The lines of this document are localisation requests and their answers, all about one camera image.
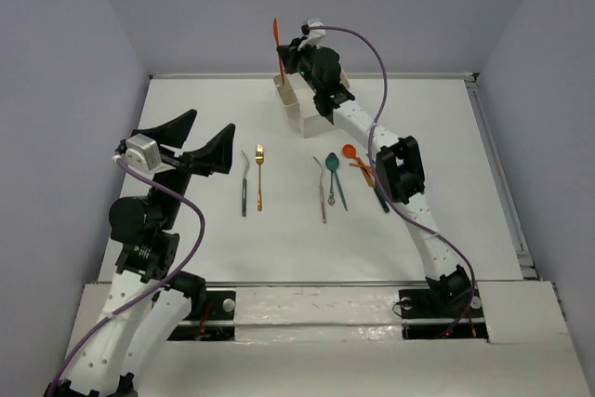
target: silver utensil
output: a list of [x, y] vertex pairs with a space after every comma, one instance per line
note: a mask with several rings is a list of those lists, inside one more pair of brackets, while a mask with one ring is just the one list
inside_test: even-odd
[[245, 202], [246, 202], [246, 193], [248, 189], [248, 180], [246, 179], [248, 175], [248, 169], [250, 169], [250, 162], [248, 161], [248, 156], [242, 151], [242, 155], [245, 158], [245, 166], [244, 166], [244, 178], [242, 179], [242, 216], [245, 217]]
[[323, 164], [320, 163], [316, 157], [312, 156], [312, 158], [316, 161], [316, 163], [320, 167], [320, 178], [318, 180], [318, 192], [320, 194], [320, 208], [321, 208], [321, 211], [323, 212], [323, 223], [326, 223], [326, 208], [324, 206], [324, 186], [323, 186], [324, 168], [323, 168]]

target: gray wall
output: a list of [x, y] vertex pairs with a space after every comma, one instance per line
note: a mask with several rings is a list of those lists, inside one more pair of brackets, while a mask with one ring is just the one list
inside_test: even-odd
[[524, 0], [480, 76], [540, 273], [595, 391], [595, 3]]
[[[479, 71], [522, 0], [111, 0], [149, 73], [272, 72], [271, 22], [289, 42], [303, 20], [353, 27], [382, 48], [390, 71]], [[350, 36], [348, 71], [377, 72]]]
[[108, 0], [0, 0], [0, 394], [42, 395], [95, 276], [147, 78]]

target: screw hole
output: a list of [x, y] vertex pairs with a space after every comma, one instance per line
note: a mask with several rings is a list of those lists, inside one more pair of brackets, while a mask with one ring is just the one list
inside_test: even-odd
[[401, 306], [401, 309], [403, 309], [404, 311], [410, 311], [411, 309], [413, 309], [413, 306], [411, 305], [410, 297], [405, 297], [405, 298], [401, 299], [399, 301], [399, 305]]

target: metal frame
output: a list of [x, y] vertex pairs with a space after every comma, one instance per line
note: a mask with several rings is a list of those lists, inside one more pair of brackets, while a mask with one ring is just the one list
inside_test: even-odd
[[[276, 73], [157, 73], [151, 79], [272, 79]], [[347, 73], [350, 79], [380, 79], [378, 73]], [[388, 73], [389, 79], [462, 79], [474, 80], [471, 72], [452, 73]]]
[[524, 237], [524, 232], [522, 231], [521, 220], [519, 219], [519, 215], [514, 205], [514, 200], [512, 199], [512, 194], [510, 192], [509, 183], [506, 178], [504, 166], [502, 165], [502, 161], [498, 155], [496, 143], [490, 131], [490, 126], [483, 110], [479, 88], [475, 81], [466, 81], [465, 86], [467, 87], [469, 101], [471, 103], [471, 107], [473, 108], [473, 114], [475, 115], [477, 125], [480, 130], [483, 147], [486, 150], [488, 163], [490, 164], [490, 168], [492, 170], [492, 177], [494, 178], [498, 196], [500, 197], [500, 203], [503, 205], [504, 216], [509, 226], [510, 235], [512, 236], [513, 243], [516, 247], [517, 259], [519, 260], [519, 265], [521, 266], [522, 277], [524, 279], [539, 279], [535, 264], [531, 258], [529, 245], [527, 244], [527, 240]]

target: black handle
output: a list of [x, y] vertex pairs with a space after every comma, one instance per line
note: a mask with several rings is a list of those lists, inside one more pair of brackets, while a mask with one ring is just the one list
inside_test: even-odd
[[242, 216], [245, 217], [245, 194], [247, 190], [247, 180], [242, 179]]
[[386, 200], [384, 200], [384, 198], [382, 197], [382, 194], [380, 194], [380, 192], [378, 192], [378, 190], [376, 188], [374, 188], [374, 194], [378, 198], [378, 201], [380, 202], [380, 205], [382, 206], [382, 209], [384, 209], [384, 212], [385, 213], [389, 213], [390, 212], [390, 208], [387, 205]]

